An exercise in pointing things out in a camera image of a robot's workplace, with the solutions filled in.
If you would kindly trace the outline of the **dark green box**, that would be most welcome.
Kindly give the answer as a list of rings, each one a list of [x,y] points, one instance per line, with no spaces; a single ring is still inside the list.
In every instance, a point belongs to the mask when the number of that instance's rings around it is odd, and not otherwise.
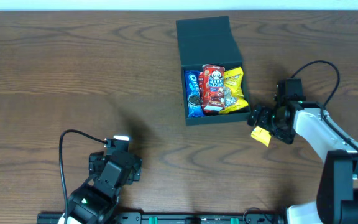
[[[186,95],[185,72],[201,70],[205,64],[226,69],[245,68],[243,58],[231,32],[228,16],[184,19],[176,21],[178,49],[181,62],[183,106],[187,126],[247,121],[251,107],[222,115],[190,118]]]

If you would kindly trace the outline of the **blue Oreo cookie pack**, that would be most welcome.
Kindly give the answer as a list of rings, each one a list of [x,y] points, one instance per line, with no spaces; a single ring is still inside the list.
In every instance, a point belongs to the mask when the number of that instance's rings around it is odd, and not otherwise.
[[[200,87],[198,78],[200,71],[186,70],[185,71],[185,84],[186,84],[186,100],[188,105],[188,117],[197,118],[204,116],[202,110],[202,100],[200,97]]]

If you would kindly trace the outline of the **small yellow snack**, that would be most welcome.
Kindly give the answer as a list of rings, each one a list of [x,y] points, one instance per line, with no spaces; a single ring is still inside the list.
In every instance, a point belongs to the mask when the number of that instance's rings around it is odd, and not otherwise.
[[[271,140],[271,134],[265,130],[264,128],[261,128],[259,126],[256,126],[253,131],[251,132],[251,137],[255,139],[256,141],[262,143],[266,147],[269,147],[270,140]]]

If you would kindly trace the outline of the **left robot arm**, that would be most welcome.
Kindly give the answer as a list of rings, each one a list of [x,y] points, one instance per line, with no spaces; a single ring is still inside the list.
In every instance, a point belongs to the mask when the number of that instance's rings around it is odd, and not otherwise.
[[[68,198],[59,223],[106,223],[125,185],[140,180],[142,159],[127,150],[89,156],[89,177]]]

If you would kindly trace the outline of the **red dried fruit snack bag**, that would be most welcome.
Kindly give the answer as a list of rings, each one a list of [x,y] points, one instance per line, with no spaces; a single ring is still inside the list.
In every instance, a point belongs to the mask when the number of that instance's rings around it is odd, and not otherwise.
[[[198,86],[199,86],[199,93],[200,93],[200,99],[203,99],[203,88],[204,88],[204,73],[200,72],[198,75]]]

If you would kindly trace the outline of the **yellow nut snack bag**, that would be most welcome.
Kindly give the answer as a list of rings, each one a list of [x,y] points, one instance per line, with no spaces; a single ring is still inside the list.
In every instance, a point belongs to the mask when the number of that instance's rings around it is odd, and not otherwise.
[[[241,87],[243,76],[244,72],[241,67],[224,72],[224,108],[219,114],[236,113],[248,107],[249,103],[245,100]]]

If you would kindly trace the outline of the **red Hello Panda snack pack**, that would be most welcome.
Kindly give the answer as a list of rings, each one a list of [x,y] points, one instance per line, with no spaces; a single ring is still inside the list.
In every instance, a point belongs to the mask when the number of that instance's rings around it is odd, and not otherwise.
[[[224,75],[225,68],[218,65],[203,65],[202,109],[206,114],[221,111],[224,107]]]

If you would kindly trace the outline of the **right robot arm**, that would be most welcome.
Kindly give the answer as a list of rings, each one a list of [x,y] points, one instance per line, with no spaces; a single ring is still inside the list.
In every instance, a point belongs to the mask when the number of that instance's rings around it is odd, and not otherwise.
[[[358,142],[321,104],[288,101],[273,109],[258,106],[247,123],[286,144],[301,136],[324,164],[316,200],[288,207],[285,223],[358,223]]]

